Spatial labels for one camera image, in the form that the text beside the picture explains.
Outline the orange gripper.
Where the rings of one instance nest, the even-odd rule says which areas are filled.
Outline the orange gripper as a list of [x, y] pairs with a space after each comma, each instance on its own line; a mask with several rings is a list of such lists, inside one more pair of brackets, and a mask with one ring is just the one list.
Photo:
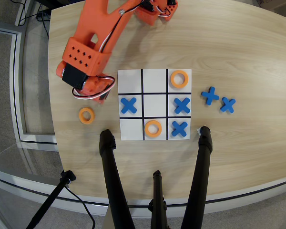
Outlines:
[[103, 103], [112, 89], [111, 76], [91, 76], [84, 82], [82, 89], [73, 88], [73, 96], [82, 100]]

